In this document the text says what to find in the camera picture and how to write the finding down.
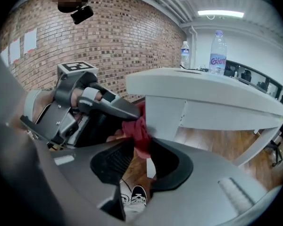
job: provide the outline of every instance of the bottle cap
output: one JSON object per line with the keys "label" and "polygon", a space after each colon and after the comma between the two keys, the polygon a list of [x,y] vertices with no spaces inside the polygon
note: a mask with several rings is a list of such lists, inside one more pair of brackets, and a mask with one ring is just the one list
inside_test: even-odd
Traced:
{"label": "bottle cap", "polygon": [[223,35],[222,30],[216,30],[216,35]]}

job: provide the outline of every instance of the ceiling light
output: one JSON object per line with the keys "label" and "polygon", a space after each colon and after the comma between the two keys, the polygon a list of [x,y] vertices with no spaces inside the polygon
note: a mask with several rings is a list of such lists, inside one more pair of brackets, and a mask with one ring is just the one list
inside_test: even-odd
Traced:
{"label": "ceiling light", "polygon": [[201,15],[224,15],[224,16],[233,16],[233,17],[243,17],[244,13],[226,11],[226,10],[205,10],[198,11],[198,14]]}

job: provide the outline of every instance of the red cloth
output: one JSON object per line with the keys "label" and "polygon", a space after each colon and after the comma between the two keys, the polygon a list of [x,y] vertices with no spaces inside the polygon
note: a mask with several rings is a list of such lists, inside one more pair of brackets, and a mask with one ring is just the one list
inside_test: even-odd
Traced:
{"label": "red cloth", "polygon": [[141,102],[137,106],[141,111],[141,117],[137,121],[124,121],[122,126],[125,135],[134,138],[137,155],[145,159],[151,157],[149,153],[151,137],[146,127],[146,104]]}

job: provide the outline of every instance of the shoe lace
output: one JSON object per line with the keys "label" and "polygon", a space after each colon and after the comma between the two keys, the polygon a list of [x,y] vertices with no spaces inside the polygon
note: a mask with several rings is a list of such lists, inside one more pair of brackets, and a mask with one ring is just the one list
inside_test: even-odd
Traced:
{"label": "shoe lace", "polygon": [[146,198],[142,197],[141,194],[136,194],[136,196],[131,198],[131,204],[138,204],[138,203],[142,203],[142,204],[146,203]]}

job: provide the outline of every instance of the ceiling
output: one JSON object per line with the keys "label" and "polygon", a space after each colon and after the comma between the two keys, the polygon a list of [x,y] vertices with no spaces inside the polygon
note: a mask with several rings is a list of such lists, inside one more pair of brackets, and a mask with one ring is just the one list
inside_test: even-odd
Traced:
{"label": "ceiling", "polygon": [[[283,48],[283,21],[270,0],[155,0],[180,21],[182,28],[228,27],[276,43]],[[200,17],[200,10],[244,12],[243,18]]]}

